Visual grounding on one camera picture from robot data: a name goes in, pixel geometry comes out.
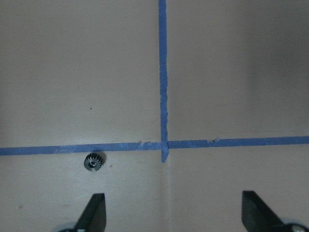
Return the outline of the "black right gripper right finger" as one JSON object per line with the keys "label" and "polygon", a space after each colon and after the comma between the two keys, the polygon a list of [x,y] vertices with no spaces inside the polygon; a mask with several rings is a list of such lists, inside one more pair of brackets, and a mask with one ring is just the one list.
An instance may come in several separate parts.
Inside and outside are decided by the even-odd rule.
{"label": "black right gripper right finger", "polygon": [[248,232],[273,232],[284,225],[255,191],[242,192],[242,223]]}

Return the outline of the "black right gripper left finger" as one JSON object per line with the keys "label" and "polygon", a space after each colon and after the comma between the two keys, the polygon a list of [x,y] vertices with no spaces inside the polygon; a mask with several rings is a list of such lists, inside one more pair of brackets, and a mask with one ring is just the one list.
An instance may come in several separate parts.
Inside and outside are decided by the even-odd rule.
{"label": "black right gripper left finger", "polygon": [[74,232],[104,232],[106,228],[105,194],[93,194],[82,215],[77,221]]}

